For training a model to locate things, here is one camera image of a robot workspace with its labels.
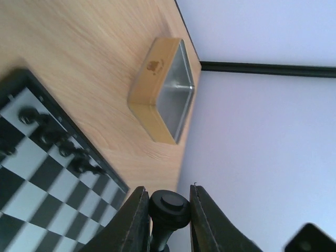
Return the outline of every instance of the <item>chess piece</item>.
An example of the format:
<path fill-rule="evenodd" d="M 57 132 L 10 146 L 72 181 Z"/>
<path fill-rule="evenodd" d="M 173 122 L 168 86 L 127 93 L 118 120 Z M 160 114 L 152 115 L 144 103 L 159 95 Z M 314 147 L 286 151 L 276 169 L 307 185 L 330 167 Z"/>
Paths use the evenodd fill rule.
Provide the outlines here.
<path fill-rule="evenodd" d="M 0 139 L 0 156 L 12 156 L 16 154 L 15 147 L 10 146 L 5 140 Z"/>
<path fill-rule="evenodd" d="M 55 131 L 45 129 L 41 135 L 40 140 L 44 144 L 61 144 L 70 137 L 70 134 L 66 131 Z"/>
<path fill-rule="evenodd" d="M 78 173 L 92 172 L 96 174 L 106 174 L 105 170 L 97 165 L 92 165 L 87 159 L 77 158 L 71 162 L 71 166 Z"/>
<path fill-rule="evenodd" d="M 65 141 L 59 146 L 59 154 L 63 157 L 68 157 L 70 155 L 75 155 L 77 158 L 88 158 L 89 153 L 83 148 L 76 148 L 74 143 L 70 141 Z"/>
<path fill-rule="evenodd" d="M 49 114 L 40 114 L 33 107 L 23 107 L 18 113 L 19 120 L 24 124 L 32 124 L 37 122 L 39 125 L 47 125 L 50 120 Z"/>
<path fill-rule="evenodd" d="M 169 252 L 169 237 L 190 222 L 190 203 L 178 193 L 159 190 L 152 194 L 148 210 L 153 220 L 150 252 Z"/>

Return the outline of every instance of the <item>wood grain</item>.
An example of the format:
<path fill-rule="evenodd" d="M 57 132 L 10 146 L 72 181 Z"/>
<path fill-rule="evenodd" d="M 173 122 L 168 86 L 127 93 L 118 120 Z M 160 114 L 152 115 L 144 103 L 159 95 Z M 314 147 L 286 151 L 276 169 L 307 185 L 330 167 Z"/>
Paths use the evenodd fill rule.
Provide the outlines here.
<path fill-rule="evenodd" d="M 155 37 L 185 40 L 173 0 L 0 1 L 0 76 L 28 67 L 133 191 L 175 190 L 185 147 L 153 142 L 127 96 Z"/>

